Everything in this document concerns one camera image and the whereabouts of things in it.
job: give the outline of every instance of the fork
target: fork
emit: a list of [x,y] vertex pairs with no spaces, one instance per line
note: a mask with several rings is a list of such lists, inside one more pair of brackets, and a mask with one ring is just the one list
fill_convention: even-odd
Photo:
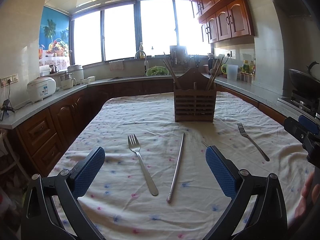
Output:
[[140,162],[140,165],[141,165],[141,169],[142,169],[144,178],[146,179],[146,182],[147,182],[147,185],[149,187],[150,193],[153,196],[157,196],[159,194],[158,189],[157,189],[155,183],[153,182],[153,180],[152,180],[152,178],[151,178],[151,176],[149,174],[149,171],[147,170],[146,166],[143,163],[143,160],[142,160],[141,155],[139,153],[139,151],[140,151],[140,143],[139,143],[139,141],[138,141],[138,139],[137,139],[135,134],[128,135],[128,144],[129,144],[130,150],[135,152],[137,154],[137,156],[138,156],[138,159],[139,159],[139,162]]
[[250,142],[253,143],[253,145],[258,149],[258,151],[261,153],[261,155],[264,157],[264,159],[268,162],[270,161],[269,157],[261,150],[261,148],[254,142],[254,140],[252,140],[250,138],[250,136],[245,132],[244,128],[243,128],[243,125],[242,123],[238,123],[238,128],[239,128],[239,131],[240,131],[240,134],[245,137],[245,138],[248,138],[250,140]]

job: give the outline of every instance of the screw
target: screw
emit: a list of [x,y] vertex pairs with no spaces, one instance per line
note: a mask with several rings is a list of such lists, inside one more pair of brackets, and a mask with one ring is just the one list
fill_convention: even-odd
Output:
[[249,175],[249,171],[247,171],[247,170],[241,170],[241,171],[240,171],[240,174],[241,174],[242,176],[248,176],[248,175]]
[[274,173],[271,173],[270,177],[273,178],[273,179],[278,179],[278,176],[276,174],[274,174]]
[[34,174],[31,178],[32,179],[38,179],[39,178],[39,174]]
[[66,175],[69,174],[69,171],[68,171],[68,170],[62,170],[62,171],[60,172],[60,174],[61,174],[61,176],[66,176]]

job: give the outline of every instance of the window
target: window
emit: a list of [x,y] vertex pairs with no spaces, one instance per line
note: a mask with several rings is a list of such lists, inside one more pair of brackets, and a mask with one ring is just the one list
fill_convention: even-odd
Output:
[[177,45],[172,0],[144,0],[140,4],[144,52],[147,55],[169,54],[170,45]]
[[99,11],[75,19],[74,56],[78,65],[102,61]]
[[134,57],[140,42],[147,56],[169,54],[175,45],[189,55],[211,52],[189,0],[142,0],[89,13],[74,20],[73,34],[73,63],[80,65]]
[[211,46],[202,40],[201,24],[193,17],[190,1],[176,0],[176,9],[180,45],[187,46],[190,55],[207,55]]
[[104,11],[104,46],[106,60],[134,57],[136,36],[133,4]]

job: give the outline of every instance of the rice cooker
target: rice cooker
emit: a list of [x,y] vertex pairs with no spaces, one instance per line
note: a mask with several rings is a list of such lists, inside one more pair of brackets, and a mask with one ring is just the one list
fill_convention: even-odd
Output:
[[51,96],[56,91],[56,82],[53,78],[37,78],[27,85],[27,92],[32,103]]
[[81,65],[71,65],[68,67],[68,73],[72,74],[72,78],[76,79],[77,85],[83,83],[84,74]]

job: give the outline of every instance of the countertop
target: countertop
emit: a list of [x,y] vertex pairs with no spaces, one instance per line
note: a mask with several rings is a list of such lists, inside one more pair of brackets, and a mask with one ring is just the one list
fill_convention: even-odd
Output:
[[[96,80],[89,84],[81,84],[74,86],[68,90],[61,90],[53,95],[43,99],[42,101],[36,102],[34,104],[27,104],[25,107],[15,111],[15,113],[10,113],[6,115],[3,121],[0,122],[0,128],[4,129],[14,129],[19,124],[32,117],[41,110],[49,107],[50,105],[82,90],[87,87],[99,86],[105,84],[121,83],[121,82],[133,82],[133,81],[143,81],[143,80],[154,80],[154,79],[171,79],[171,76],[151,76],[151,77],[132,77],[132,78],[107,78]],[[285,104],[277,101],[278,97],[282,97],[279,94],[271,92],[269,90],[254,86],[252,84],[245,83],[243,81],[230,81],[223,77],[217,77],[215,83],[222,85],[224,87],[233,89],[239,93],[242,93],[250,98],[253,98],[266,106],[271,107],[272,109],[280,112],[285,116],[291,116],[294,119],[297,119],[300,116],[300,113],[294,109],[289,109],[290,107]]]

